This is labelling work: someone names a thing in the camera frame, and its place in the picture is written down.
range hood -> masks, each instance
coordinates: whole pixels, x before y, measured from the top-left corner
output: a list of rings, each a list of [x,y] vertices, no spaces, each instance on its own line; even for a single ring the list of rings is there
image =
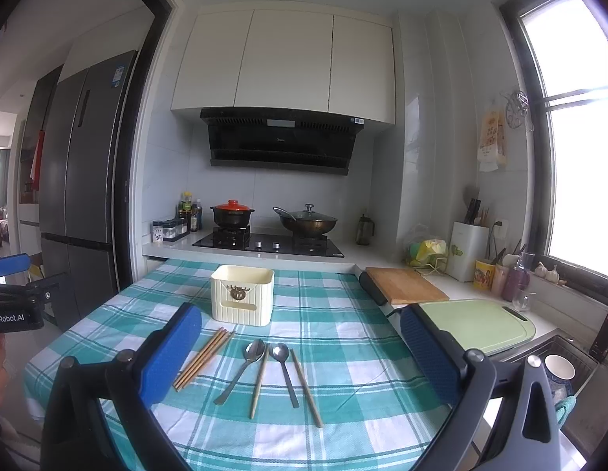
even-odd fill
[[[211,165],[347,175],[364,121],[287,108],[203,108]]]

white upper cabinet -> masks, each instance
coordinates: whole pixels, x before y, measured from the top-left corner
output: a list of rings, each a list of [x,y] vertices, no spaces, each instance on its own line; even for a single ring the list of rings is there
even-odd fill
[[[328,111],[396,122],[391,28],[334,16]]]
[[[234,105],[328,111],[332,18],[255,10]]]
[[[199,14],[179,69],[171,109],[234,106],[253,10]]]

red cloth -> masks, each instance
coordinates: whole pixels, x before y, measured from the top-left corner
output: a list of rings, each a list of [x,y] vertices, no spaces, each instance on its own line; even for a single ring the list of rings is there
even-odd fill
[[[38,131],[38,143],[36,143],[36,152],[33,155],[33,164],[31,165],[30,177],[33,180],[32,189],[38,191],[40,189],[40,163],[42,160],[42,144],[44,144],[44,131]]]

black door frame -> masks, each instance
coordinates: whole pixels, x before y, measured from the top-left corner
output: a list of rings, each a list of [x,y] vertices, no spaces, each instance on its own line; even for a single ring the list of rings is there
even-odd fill
[[[132,80],[127,88],[114,161],[112,225],[114,229],[114,260],[121,289],[131,285],[133,281],[130,259],[133,238],[129,233],[129,182],[136,123],[157,44],[173,10],[167,0],[142,1],[154,15],[154,19],[136,58]],[[19,2],[20,0],[0,0],[0,30]]]

wok handle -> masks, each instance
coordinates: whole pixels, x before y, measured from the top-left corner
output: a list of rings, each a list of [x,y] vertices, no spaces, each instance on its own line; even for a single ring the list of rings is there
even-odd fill
[[[293,216],[293,214],[291,214],[290,212],[287,212],[284,209],[281,209],[280,207],[274,207],[273,209],[276,212],[276,214],[278,214],[284,218],[289,218],[289,219],[292,219],[293,221],[297,221],[297,218],[295,216]]]

